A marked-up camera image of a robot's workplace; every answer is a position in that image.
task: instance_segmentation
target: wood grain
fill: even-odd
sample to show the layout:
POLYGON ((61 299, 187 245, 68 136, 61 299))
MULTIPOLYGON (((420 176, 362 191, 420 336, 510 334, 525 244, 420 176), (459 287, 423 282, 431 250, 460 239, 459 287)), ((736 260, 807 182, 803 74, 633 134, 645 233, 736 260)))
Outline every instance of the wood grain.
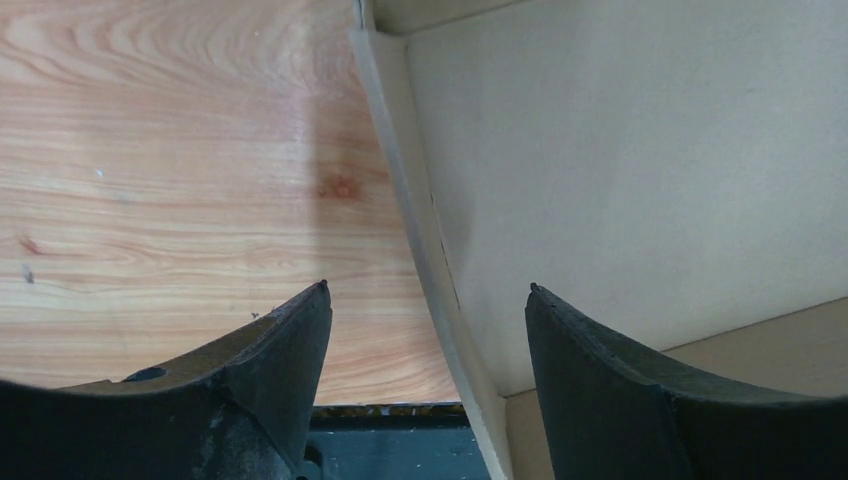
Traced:
POLYGON ((327 278, 319 403, 457 398, 348 0, 0 0, 0 376, 121 378, 327 278))

